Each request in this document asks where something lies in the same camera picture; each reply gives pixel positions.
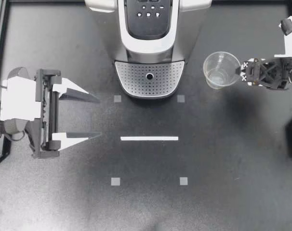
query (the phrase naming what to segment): plastic cup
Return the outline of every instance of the plastic cup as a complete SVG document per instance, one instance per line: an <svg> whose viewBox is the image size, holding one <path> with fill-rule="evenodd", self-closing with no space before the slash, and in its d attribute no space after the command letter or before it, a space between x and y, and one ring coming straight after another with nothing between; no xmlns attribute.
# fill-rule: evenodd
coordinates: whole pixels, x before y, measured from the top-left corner
<svg viewBox="0 0 292 231"><path fill-rule="evenodd" d="M215 52L209 55L203 65L209 87L221 89L231 86L239 79L240 62L228 52Z"/></svg>

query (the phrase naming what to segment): black table surface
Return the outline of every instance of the black table surface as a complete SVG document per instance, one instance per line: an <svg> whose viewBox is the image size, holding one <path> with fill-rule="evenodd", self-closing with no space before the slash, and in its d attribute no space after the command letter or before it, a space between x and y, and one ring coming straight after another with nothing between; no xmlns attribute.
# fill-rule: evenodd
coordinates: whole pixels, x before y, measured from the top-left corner
<svg viewBox="0 0 292 231"><path fill-rule="evenodd" d="M292 231L292 86L212 90L202 72L215 51L284 53L288 14L283 4L212 6L177 93L141 101L122 91L84 5L13 4L1 77L60 69L101 103L61 102L59 131L103 135L48 160L31 157L27 138L13 143L0 164L0 231Z"/></svg>

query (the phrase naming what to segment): black panel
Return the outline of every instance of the black panel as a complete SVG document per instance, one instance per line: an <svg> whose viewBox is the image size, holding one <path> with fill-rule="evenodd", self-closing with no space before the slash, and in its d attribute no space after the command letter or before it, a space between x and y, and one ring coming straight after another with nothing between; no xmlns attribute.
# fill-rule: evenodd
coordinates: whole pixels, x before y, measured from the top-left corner
<svg viewBox="0 0 292 231"><path fill-rule="evenodd" d="M127 0L127 28L137 39L164 37L170 28L171 0Z"/></svg>

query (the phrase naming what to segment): single-serve coffee machine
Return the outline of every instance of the single-serve coffee machine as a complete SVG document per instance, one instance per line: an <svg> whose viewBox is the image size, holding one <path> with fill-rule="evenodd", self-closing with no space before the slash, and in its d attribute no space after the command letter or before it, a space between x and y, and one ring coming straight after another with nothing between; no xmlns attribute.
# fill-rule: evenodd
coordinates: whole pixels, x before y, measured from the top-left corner
<svg viewBox="0 0 292 231"><path fill-rule="evenodd" d="M132 97L172 95L212 0L85 0L120 84Z"/></svg>

